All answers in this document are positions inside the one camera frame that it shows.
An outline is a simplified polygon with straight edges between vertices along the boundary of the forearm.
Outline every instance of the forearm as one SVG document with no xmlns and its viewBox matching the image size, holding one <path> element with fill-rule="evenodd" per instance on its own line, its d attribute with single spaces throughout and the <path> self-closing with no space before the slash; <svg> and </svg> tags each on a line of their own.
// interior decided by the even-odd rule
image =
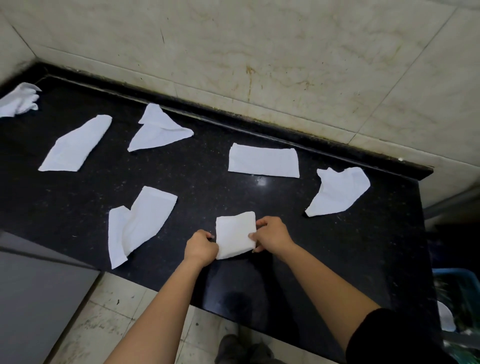
<svg viewBox="0 0 480 364">
<path fill-rule="evenodd" d="M 343 350 L 362 321 L 380 306 L 298 245 L 282 255 Z"/>
<path fill-rule="evenodd" d="M 173 364 L 201 269 L 194 261 L 182 261 L 105 363 Z"/>
</svg>

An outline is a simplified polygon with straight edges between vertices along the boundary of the person's left arm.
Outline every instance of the person's left arm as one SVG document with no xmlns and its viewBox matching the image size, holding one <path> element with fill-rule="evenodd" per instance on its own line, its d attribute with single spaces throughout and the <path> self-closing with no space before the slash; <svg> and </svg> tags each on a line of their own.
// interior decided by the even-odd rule
<svg viewBox="0 0 480 364">
<path fill-rule="evenodd" d="M 173 364 L 195 281 L 218 253 L 211 234 L 198 230 L 187 241 L 185 257 L 105 364 Z"/>
</svg>

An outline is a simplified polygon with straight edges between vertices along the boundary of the brown stain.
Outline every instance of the brown stain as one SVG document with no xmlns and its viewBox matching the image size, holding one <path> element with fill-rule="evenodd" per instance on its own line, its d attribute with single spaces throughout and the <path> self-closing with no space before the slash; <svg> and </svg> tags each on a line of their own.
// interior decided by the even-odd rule
<svg viewBox="0 0 480 364">
<path fill-rule="evenodd" d="M 248 87 L 248 95 L 247 95 L 247 102 L 250 102 L 250 94 L 252 93 L 252 74 L 257 73 L 252 67 L 247 65 L 245 72 L 250 77 L 250 85 Z"/>
</svg>

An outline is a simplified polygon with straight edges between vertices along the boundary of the person's right hand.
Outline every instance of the person's right hand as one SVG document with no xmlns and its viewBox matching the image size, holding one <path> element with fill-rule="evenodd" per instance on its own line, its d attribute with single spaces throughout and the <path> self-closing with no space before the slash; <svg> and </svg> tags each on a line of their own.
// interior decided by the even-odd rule
<svg viewBox="0 0 480 364">
<path fill-rule="evenodd" d="M 254 253 L 266 249 L 283 260 L 285 251 L 295 245 L 285 224 L 276 216 L 265 216 L 256 223 L 257 232 L 248 235 L 250 239 L 259 243 Z"/>
</svg>

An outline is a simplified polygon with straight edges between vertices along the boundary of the white napkin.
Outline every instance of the white napkin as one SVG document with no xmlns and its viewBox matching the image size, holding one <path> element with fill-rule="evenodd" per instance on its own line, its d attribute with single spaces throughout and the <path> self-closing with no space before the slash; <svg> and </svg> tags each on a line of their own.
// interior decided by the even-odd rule
<svg viewBox="0 0 480 364">
<path fill-rule="evenodd" d="M 112 269 L 127 261 L 128 255 L 157 235 L 177 202 L 174 194 L 144 186 L 131 211 L 125 206 L 108 214 L 108 252 Z"/>
<path fill-rule="evenodd" d="M 38 170 L 78 171 L 111 123 L 111 116 L 97 115 L 80 128 L 61 136 Z"/>
<path fill-rule="evenodd" d="M 248 237 L 256 232 L 255 213 L 244 212 L 237 216 L 216 218 L 217 259 L 226 259 L 248 252 L 255 248 L 255 242 Z"/>
<path fill-rule="evenodd" d="M 38 110 L 38 86 L 22 82 L 12 92 L 0 98 L 0 118 L 23 114 L 29 110 Z"/>
<path fill-rule="evenodd" d="M 300 177 L 295 149 L 257 148 L 233 143 L 228 155 L 230 172 L 265 176 Z"/>
<path fill-rule="evenodd" d="M 191 129 L 182 128 L 174 122 L 157 104 L 148 104 L 138 122 L 143 124 L 133 136 L 128 151 L 166 146 L 193 135 Z"/>
<path fill-rule="evenodd" d="M 317 170 L 322 185 L 312 203 L 305 210 L 308 216 L 333 214 L 345 211 L 370 187 L 370 181 L 359 167 L 343 172 Z"/>
</svg>

